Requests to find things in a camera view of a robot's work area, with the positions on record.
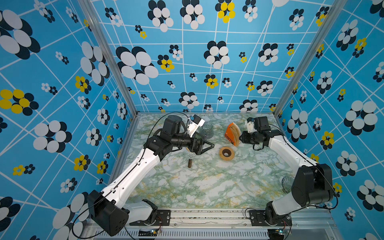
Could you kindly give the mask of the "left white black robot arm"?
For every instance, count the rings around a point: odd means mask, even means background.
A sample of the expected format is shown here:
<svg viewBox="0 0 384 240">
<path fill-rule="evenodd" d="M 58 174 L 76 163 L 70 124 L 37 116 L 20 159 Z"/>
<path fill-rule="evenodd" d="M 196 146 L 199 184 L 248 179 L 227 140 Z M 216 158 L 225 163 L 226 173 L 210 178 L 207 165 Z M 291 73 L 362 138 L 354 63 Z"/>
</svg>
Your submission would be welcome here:
<svg viewBox="0 0 384 240">
<path fill-rule="evenodd" d="M 153 224 L 158 207 L 149 200 L 127 205 L 126 201 L 143 180 L 166 155 L 187 148 L 191 153 L 201 155 L 214 147 L 196 135 L 205 120 L 193 115 L 186 123 L 174 114 L 165 115 L 163 127 L 152 131 L 143 149 L 129 167 L 101 192 L 96 190 L 88 195 L 89 213 L 109 236 L 117 235 L 126 224 L 142 221 Z"/>
</svg>

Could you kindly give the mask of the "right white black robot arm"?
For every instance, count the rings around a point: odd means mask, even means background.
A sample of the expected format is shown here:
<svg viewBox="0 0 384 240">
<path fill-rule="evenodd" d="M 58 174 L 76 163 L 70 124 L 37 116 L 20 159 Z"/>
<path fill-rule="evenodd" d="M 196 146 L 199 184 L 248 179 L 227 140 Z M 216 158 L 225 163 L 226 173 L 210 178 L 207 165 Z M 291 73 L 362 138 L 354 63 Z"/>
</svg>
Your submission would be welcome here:
<svg viewBox="0 0 384 240">
<path fill-rule="evenodd" d="M 332 170 L 326 164 L 304 156 L 289 143 L 280 130 L 272 130 L 267 117 L 247 118 L 247 130 L 239 139 L 253 147 L 262 144 L 276 152 L 295 174 L 291 192 L 284 197 L 267 203 L 265 221 L 276 225 L 291 213 L 331 201 L 334 196 Z"/>
</svg>

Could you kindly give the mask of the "glass server with wooden handle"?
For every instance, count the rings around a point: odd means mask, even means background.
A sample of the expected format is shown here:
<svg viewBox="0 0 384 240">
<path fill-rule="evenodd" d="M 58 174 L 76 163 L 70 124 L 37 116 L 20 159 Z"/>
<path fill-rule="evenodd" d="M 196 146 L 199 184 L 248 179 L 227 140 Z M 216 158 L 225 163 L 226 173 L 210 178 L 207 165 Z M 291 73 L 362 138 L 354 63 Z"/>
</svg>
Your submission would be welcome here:
<svg viewBox="0 0 384 240">
<path fill-rule="evenodd" d="M 189 155 L 188 155 L 188 168 L 192 167 L 194 156 L 195 156 L 194 153 L 189 153 Z"/>
</svg>

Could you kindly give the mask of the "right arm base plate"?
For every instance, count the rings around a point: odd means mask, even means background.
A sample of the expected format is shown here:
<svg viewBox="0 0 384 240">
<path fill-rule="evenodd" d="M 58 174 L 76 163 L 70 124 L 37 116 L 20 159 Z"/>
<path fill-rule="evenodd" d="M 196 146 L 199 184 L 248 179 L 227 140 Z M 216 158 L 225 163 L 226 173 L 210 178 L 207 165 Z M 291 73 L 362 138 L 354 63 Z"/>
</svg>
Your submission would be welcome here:
<svg viewBox="0 0 384 240">
<path fill-rule="evenodd" d="M 265 211 L 247 210 L 247 218 L 251 221 L 253 227 L 290 227 L 292 225 L 291 216 L 285 216 L 283 219 L 277 221 L 277 223 L 269 224 L 265 218 Z"/>
</svg>

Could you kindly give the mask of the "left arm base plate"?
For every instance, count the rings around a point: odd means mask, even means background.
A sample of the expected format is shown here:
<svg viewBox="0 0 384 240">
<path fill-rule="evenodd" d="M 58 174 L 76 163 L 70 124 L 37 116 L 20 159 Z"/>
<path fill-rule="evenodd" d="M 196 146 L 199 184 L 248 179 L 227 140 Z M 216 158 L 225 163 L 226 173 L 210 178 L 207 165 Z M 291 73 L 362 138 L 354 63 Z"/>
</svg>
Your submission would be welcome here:
<svg viewBox="0 0 384 240">
<path fill-rule="evenodd" d="M 171 210 L 158 210 L 156 216 L 145 221 L 129 223 L 130 226 L 169 226 L 171 220 Z"/>
</svg>

